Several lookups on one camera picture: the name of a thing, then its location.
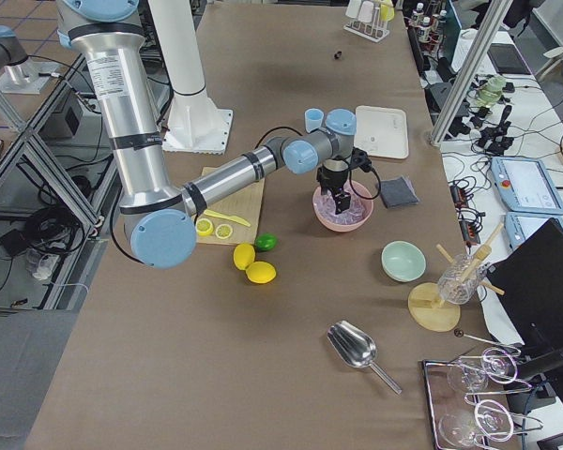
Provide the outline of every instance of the mint green bowl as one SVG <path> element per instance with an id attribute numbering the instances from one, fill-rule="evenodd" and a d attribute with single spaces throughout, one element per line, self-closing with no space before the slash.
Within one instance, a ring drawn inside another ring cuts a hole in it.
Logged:
<path id="1" fill-rule="evenodd" d="M 413 281 L 425 272 L 425 256 L 409 242 L 390 242 L 382 250 L 382 267 L 396 281 Z"/>

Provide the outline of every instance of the white table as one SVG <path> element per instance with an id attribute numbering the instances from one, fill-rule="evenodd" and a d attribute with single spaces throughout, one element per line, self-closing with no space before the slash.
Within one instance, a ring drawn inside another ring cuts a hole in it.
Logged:
<path id="1" fill-rule="evenodd" d="M 504 32 L 497 34 L 495 42 L 512 43 L 509 35 Z M 505 156 L 541 158 L 548 169 L 563 171 L 563 164 L 555 153 L 563 137 L 563 126 L 551 103 L 533 76 L 506 75 L 506 77 L 515 85 L 515 93 L 507 94 L 507 97 L 510 98 L 512 105 L 512 113 L 508 119 L 512 122 L 512 126 L 508 135 L 516 139 L 511 148 L 505 152 Z M 487 121 L 497 123 L 503 108 L 504 105 L 495 105 Z M 541 131 L 541 134 L 526 134 L 528 130 Z M 471 140 L 476 140 L 477 137 L 479 133 L 474 130 L 470 136 L 460 135 L 452 141 L 442 143 L 440 149 L 444 154 L 444 167 L 449 181 L 464 176 L 474 176 L 479 185 L 483 185 L 484 176 L 470 168 L 473 162 L 482 158 L 482 155 L 475 155 L 471 151 Z M 549 171 L 549 173 L 556 186 L 563 186 L 563 172 Z M 563 190 L 559 190 L 559 194 L 563 200 Z M 475 193 L 472 205 L 486 213 L 486 217 L 483 218 L 483 230 L 479 234 L 481 242 L 484 242 L 496 225 L 504 220 L 508 208 L 500 200 L 494 187 L 494 180 L 489 189 Z M 492 248 L 493 252 L 487 260 L 489 262 L 498 262 L 510 255 L 509 240 L 505 232 L 493 241 Z M 482 306 L 488 329 L 494 336 L 505 343 L 521 342 L 495 293 L 488 292 Z M 544 423 L 544 428 L 528 434 L 526 442 L 529 449 L 538 449 L 537 440 L 563 432 L 563 404 L 559 399 L 553 405 L 533 411 L 531 415 L 539 418 Z"/>

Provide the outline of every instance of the wooden cutting board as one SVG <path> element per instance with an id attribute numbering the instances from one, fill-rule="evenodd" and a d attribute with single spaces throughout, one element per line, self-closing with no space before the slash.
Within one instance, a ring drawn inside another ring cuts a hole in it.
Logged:
<path id="1" fill-rule="evenodd" d="M 214 170 L 214 167 L 204 167 L 202 175 L 211 173 Z M 222 223 L 226 223 L 232 226 L 234 232 L 228 239 L 219 239 L 214 233 L 209 236 L 197 236 L 197 242 L 199 244 L 219 244 L 224 246 L 235 246 L 242 242 L 253 243 L 259 228 L 264 188 L 265 180 L 261 180 L 208 206 L 208 209 L 223 213 L 227 216 L 240 216 L 241 218 L 245 218 L 251 224 L 250 227 L 245 227 L 244 225 L 230 222 L 223 218 L 202 215 L 201 218 L 211 220 L 215 228 Z"/>

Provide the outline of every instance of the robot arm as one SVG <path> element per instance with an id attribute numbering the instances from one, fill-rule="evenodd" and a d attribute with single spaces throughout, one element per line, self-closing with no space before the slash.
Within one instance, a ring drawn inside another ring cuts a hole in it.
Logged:
<path id="1" fill-rule="evenodd" d="M 0 25 L 0 69 L 5 68 L 9 78 L 17 85 L 26 85 L 38 78 L 38 69 L 29 59 L 14 32 Z"/>
<path id="2" fill-rule="evenodd" d="M 61 42 L 87 61 L 123 184 L 119 208 L 126 235 L 143 263 L 167 268 L 185 261 L 196 244 L 191 216 L 284 165 L 305 173 L 323 163 L 322 188 L 342 197 L 337 211 L 348 207 L 342 186 L 353 158 L 356 117 L 347 110 L 330 112 L 326 125 L 305 137 L 273 138 L 182 188 L 174 187 L 139 55 L 144 33 L 137 1 L 56 3 Z"/>

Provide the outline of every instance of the metal scoop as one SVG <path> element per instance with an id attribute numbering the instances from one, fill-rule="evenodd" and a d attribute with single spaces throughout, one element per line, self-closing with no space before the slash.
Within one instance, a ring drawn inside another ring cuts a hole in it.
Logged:
<path id="1" fill-rule="evenodd" d="M 373 361 L 377 355 L 377 348 L 373 339 L 354 325 L 347 321 L 340 321 L 331 325 L 327 330 L 327 338 L 348 366 L 352 368 L 369 367 L 396 394 L 403 391 L 401 386 Z"/>

